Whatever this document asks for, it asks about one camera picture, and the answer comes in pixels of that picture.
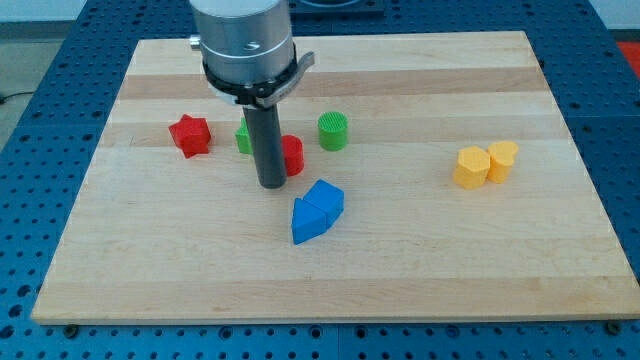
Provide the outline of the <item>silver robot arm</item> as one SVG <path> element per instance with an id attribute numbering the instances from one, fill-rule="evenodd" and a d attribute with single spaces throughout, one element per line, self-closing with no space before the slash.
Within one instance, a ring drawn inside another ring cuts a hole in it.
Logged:
<path id="1" fill-rule="evenodd" d="M 227 83 L 263 83 L 294 60 L 285 0 L 191 0 L 206 71 Z"/>

